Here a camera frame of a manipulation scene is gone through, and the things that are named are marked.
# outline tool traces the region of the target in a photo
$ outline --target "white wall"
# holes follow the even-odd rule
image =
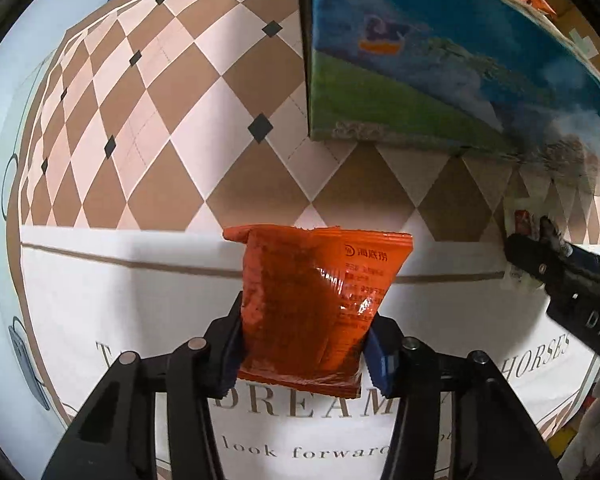
[[[35,0],[26,9],[0,44],[0,132],[20,84],[65,30],[106,1]],[[0,314],[0,446],[24,478],[37,479],[61,435],[56,416],[29,392]]]

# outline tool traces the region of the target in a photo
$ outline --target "checkered tile wall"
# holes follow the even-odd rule
[[[532,194],[567,238],[600,243],[600,170],[576,189],[508,162],[310,141],[298,0],[129,2],[67,43],[32,113],[24,224],[500,243],[502,197]]]

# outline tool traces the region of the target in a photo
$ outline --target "green grass print on box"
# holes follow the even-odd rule
[[[394,141],[403,134],[404,143],[435,147],[443,142],[448,146],[450,141],[499,152],[512,147],[483,121],[347,61],[314,50],[312,71],[312,139],[333,139],[336,124],[346,121],[382,124],[391,131]],[[380,137],[382,134],[370,140],[389,140]]]

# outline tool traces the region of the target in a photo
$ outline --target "white backdrop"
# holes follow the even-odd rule
[[[218,238],[25,226],[22,241],[36,339],[70,414],[106,371],[106,359],[127,349],[141,356],[173,351],[225,316],[241,288],[244,248]],[[500,250],[483,249],[475,260],[464,248],[457,253],[461,258],[450,250],[443,270],[502,270]],[[431,247],[416,245],[416,251],[435,254]],[[422,257],[414,255],[416,262]],[[164,270],[138,268],[156,264]],[[399,276],[381,313],[396,319],[405,334],[438,352],[485,350],[544,436],[555,431],[557,413],[567,420],[577,409],[574,401],[582,400],[597,367],[592,352],[544,314],[542,290],[506,291],[497,279],[409,283],[409,260]],[[446,474],[450,445],[450,397],[443,399],[439,476]],[[157,452],[168,468],[165,406],[160,397]],[[375,391],[366,371],[362,396],[355,400],[238,381],[219,406],[215,401],[210,406],[229,480],[311,478],[334,466],[341,478],[376,478],[397,410],[396,402],[389,405]]]

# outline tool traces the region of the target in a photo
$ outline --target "small red package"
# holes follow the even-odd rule
[[[413,251],[405,233],[269,224],[224,230],[244,243],[239,376],[328,396],[360,394],[365,334]]]

